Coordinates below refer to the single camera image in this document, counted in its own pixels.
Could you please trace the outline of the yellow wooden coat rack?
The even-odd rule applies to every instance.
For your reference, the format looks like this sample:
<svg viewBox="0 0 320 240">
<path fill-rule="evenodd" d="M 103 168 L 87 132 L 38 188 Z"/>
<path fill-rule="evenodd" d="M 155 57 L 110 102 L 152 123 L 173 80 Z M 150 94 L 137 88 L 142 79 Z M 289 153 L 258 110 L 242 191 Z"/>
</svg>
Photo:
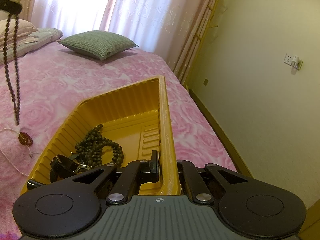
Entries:
<svg viewBox="0 0 320 240">
<path fill-rule="evenodd" d="M 217 5 L 220 0 L 208 0 L 205 5 L 206 7 L 202 10 L 202 15 L 193 30 L 190 33 L 190 44 L 187 50 L 184 50 L 185 57 L 181 63 L 180 73 L 177 75 L 181 85 L 189 91 L 188 81 L 191 75 L 191 69 L 200 48 L 203 44 L 204 36 L 206 35 L 215 15 Z"/>
</svg>

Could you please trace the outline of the pink sheer curtain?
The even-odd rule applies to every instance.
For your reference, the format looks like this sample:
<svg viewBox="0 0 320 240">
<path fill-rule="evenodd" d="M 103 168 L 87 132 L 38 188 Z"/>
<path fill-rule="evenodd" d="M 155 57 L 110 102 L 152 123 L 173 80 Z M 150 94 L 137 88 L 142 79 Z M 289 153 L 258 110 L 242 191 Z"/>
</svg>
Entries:
<svg viewBox="0 0 320 240">
<path fill-rule="evenodd" d="M 161 56 L 177 77 L 207 1 L 21 0 L 21 16 L 38 27 L 60 29 L 65 36 L 89 30 L 123 35 Z"/>
</svg>

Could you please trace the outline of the green plaid cushion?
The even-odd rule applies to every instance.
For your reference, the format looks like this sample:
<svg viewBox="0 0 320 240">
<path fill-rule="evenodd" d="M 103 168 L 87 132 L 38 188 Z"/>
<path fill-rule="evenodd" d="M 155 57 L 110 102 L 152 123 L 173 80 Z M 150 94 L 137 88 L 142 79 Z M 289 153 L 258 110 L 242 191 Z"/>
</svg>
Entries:
<svg viewBox="0 0 320 240">
<path fill-rule="evenodd" d="M 117 53 L 137 47 L 129 38 L 108 31 L 92 30 L 59 41 L 64 47 L 103 61 Z"/>
</svg>

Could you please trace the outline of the striped folded quilt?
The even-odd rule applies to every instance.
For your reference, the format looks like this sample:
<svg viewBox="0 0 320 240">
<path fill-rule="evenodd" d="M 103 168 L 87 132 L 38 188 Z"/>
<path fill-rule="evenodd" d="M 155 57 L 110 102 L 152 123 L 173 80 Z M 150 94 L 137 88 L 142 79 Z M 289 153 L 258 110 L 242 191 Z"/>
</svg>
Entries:
<svg viewBox="0 0 320 240">
<path fill-rule="evenodd" d="M 1 65 L 4 64 L 3 44 L 4 44 L 5 25 L 1 25 Z M 45 44 L 54 42 L 63 37 L 63 32 L 55 28 L 36 28 L 28 22 L 19 25 L 17 33 L 17 57 L 23 56 L 28 52 L 36 50 Z M 14 60 L 14 24 L 10 24 L 7 44 L 7 61 Z"/>
</svg>

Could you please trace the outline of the yellow plastic tray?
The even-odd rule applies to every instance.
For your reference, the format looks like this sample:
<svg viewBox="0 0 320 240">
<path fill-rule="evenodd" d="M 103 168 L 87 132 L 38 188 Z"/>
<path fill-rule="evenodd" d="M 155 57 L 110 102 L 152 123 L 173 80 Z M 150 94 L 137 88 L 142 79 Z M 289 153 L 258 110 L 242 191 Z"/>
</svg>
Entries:
<svg viewBox="0 0 320 240">
<path fill-rule="evenodd" d="M 179 195 L 174 139 L 172 136 L 165 78 L 161 75 L 138 81 L 80 102 L 40 155 L 29 178 L 49 184 L 50 162 L 57 155 L 75 152 L 75 145 L 98 124 L 102 135 L 117 142 L 129 162 L 150 159 L 159 152 L 159 180 L 140 187 L 142 195 Z"/>
</svg>

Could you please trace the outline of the beige pillow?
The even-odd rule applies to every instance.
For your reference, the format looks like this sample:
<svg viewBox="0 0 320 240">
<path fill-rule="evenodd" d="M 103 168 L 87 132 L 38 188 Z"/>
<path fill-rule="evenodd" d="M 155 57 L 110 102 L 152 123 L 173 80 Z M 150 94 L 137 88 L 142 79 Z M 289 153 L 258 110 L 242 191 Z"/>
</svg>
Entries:
<svg viewBox="0 0 320 240">
<path fill-rule="evenodd" d="M 4 34 L 7 21 L 1 20 L 1 51 L 4 48 Z M 9 32 L 7 36 L 7 50 L 13 48 L 14 46 L 14 31 L 15 31 L 15 21 L 10 21 Z M 37 31 L 37 28 L 30 22 L 25 20 L 19 20 L 18 30 L 16 36 L 16 44 L 23 45 L 27 43 L 37 42 L 39 38 L 37 36 L 33 37 L 33 34 Z"/>
</svg>

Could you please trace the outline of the white wall socket with plug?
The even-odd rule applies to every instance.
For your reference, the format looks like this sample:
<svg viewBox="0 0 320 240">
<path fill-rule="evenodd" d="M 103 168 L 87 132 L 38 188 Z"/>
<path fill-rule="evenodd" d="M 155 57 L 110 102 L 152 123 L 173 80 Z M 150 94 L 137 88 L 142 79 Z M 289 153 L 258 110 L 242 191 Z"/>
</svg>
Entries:
<svg viewBox="0 0 320 240">
<path fill-rule="evenodd" d="M 284 58 L 284 63 L 295 68 L 296 70 L 301 70 L 303 61 L 297 55 L 286 54 Z"/>
</svg>

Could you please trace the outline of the pink rose bedspread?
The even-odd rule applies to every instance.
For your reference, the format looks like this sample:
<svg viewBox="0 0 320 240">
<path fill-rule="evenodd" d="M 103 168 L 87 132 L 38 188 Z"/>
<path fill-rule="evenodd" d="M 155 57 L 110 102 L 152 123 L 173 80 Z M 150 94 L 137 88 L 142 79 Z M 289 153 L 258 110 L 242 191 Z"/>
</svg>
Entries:
<svg viewBox="0 0 320 240">
<path fill-rule="evenodd" d="M 12 205 L 40 153 L 77 104 L 148 77 L 165 77 L 176 157 L 197 167 L 216 163 L 235 168 L 189 93 L 160 56 L 130 49 L 99 61 L 53 42 L 21 57 L 18 65 L 19 126 L 6 80 L 1 78 L 1 239 L 20 237 Z"/>
</svg>

